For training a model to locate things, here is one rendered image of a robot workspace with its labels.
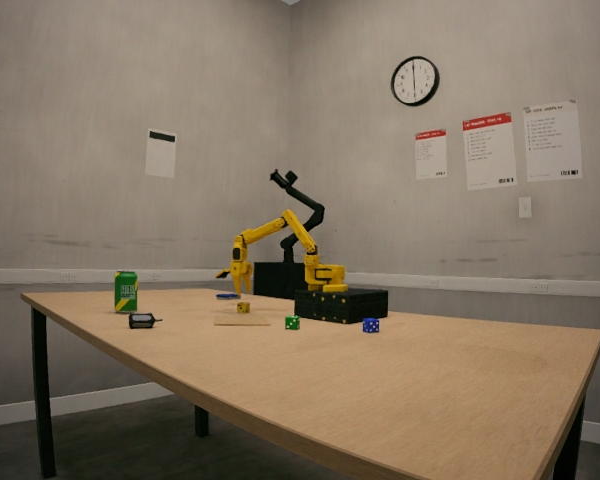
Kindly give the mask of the blue die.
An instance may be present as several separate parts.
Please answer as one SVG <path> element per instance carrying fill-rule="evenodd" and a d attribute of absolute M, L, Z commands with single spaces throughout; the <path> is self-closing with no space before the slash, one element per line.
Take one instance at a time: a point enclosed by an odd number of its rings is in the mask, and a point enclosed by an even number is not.
<path fill-rule="evenodd" d="M 380 321 L 374 318 L 363 319 L 363 331 L 366 333 L 378 333 Z"/>

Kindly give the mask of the green soda can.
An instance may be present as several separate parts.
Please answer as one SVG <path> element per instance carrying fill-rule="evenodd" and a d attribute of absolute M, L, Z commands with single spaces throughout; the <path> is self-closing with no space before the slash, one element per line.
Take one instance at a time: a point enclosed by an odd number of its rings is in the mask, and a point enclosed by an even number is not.
<path fill-rule="evenodd" d="M 115 275 L 115 311 L 118 314 L 130 314 L 137 311 L 138 276 L 130 270 L 117 270 Z"/>

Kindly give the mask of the green die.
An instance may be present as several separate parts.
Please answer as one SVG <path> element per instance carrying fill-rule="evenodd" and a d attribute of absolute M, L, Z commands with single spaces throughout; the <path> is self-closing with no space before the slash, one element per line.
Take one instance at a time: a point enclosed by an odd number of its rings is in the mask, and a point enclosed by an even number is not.
<path fill-rule="evenodd" d="M 286 330 L 298 330 L 300 328 L 300 316 L 285 317 Z"/>

